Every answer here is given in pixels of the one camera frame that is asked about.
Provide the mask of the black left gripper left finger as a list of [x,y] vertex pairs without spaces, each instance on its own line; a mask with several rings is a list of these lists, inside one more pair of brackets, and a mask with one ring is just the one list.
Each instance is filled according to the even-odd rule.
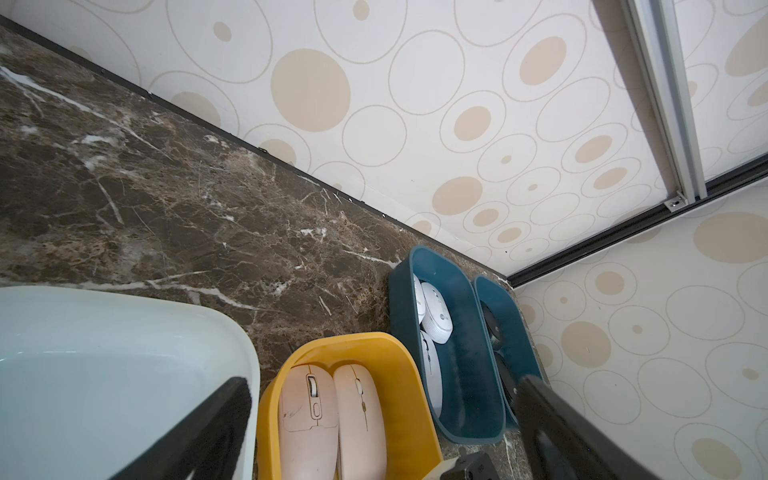
[[245,441],[252,397],[231,377],[115,479],[233,479]]

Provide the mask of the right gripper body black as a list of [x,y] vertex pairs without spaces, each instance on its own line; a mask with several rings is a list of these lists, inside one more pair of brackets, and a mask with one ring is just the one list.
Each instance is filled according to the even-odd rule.
[[441,480],[499,480],[499,474],[486,452],[457,457],[452,466],[440,474]]

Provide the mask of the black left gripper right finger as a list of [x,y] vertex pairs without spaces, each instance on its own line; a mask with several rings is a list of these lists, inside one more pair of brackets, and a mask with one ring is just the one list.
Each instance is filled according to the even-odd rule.
[[515,415],[535,479],[654,479],[535,376],[517,386]]

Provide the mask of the yellow storage box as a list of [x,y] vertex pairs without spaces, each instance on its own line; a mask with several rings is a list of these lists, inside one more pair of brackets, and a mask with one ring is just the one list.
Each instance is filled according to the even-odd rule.
[[442,460],[428,401],[411,355],[393,336],[358,333],[310,341],[283,363],[258,409],[257,468],[261,479],[284,479],[280,465],[278,408],[288,372],[315,365],[332,377],[343,365],[361,364],[375,382],[387,447],[385,479],[421,479]]

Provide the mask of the black mouse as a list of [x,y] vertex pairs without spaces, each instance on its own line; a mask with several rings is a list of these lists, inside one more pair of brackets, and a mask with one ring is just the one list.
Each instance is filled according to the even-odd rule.
[[504,340],[498,320],[485,302],[481,302],[481,309],[491,345],[494,349],[498,349]]
[[507,405],[511,410],[513,410],[515,408],[516,396],[517,396],[516,381],[513,375],[511,374],[506,362],[504,361],[503,356],[499,352],[494,353],[494,359],[497,364],[497,370],[499,373],[499,378],[502,384]]

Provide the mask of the pink mouse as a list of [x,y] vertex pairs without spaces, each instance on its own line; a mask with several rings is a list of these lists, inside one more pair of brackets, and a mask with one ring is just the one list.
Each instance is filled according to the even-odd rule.
[[331,375],[315,365],[293,367],[278,408],[284,479],[332,479],[338,458],[338,401]]
[[372,375],[361,364],[333,374],[339,414],[340,479],[385,479],[387,447],[383,413]]

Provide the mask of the white mouse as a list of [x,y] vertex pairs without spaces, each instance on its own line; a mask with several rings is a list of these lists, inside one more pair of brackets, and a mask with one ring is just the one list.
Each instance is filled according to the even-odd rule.
[[421,330],[420,334],[427,393],[429,394],[432,409],[437,416],[440,416],[443,406],[443,385],[440,361],[437,356],[434,341],[424,330]]
[[417,306],[418,323],[421,324],[426,315],[426,300],[422,288],[422,282],[416,275],[412,276],[414,285],[414,297]]
[[431,283],[422,282],[421,288],[426,303],[422,328],[435,343],[446,344],[453,333],[453,322],[447,303],[441,292]]

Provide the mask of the white storage box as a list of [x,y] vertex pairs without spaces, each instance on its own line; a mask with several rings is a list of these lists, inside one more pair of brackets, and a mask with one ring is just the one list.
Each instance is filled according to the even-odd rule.
[[48,286],[1,291],[1,475],[107,479],[224,382],[260,386],[256,350],[202,306]]

